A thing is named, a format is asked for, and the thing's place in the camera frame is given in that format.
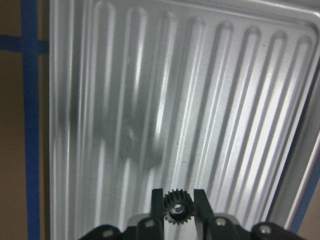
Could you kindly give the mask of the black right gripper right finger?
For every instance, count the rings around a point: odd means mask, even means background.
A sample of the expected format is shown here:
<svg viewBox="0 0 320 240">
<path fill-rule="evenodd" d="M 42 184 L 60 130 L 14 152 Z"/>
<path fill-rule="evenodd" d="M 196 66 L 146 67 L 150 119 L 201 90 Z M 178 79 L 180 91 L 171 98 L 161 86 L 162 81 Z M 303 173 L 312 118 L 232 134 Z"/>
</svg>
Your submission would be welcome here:
<svg viewBox="0 0 320 240">
<path fill-rule="evenodd" d="M 214 214 L 203 189 L 195 189 L 194 220 L 200 240 L 237 240 L 234 224 L 226 217 Z"/>
</svg>

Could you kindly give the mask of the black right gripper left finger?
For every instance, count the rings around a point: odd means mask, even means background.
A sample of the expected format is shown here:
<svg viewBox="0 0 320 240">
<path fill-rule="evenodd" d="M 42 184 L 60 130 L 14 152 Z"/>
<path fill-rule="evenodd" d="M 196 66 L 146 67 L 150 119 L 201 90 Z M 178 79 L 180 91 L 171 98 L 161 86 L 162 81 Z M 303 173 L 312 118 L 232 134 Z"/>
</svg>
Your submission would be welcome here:
<svg viewBox="0 0 320 240">
<path fill-rule="evenodd" d="M 162 188 L 153 189 L 149 216 L 136 226 L 137 240 L 164 240 L 164 194 Z"/>
</svg>

